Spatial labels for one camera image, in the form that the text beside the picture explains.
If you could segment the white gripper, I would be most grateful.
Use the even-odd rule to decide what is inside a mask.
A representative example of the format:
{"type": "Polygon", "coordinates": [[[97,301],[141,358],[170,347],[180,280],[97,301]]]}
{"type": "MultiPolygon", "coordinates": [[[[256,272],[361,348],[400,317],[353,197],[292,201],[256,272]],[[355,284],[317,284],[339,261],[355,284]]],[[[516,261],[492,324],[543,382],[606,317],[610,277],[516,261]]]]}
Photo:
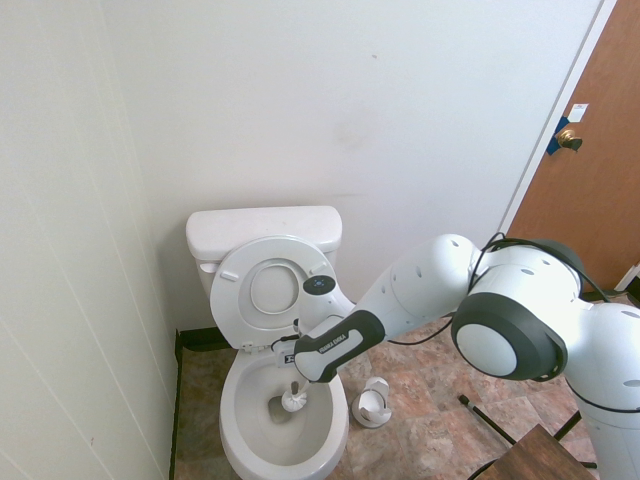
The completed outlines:
{"type": "Polygon", "coordinates": [[[298,335],[284,336],[272,343],[272,352],[278,368],[288,368],[295,365],[294,349],[298,335]]]}

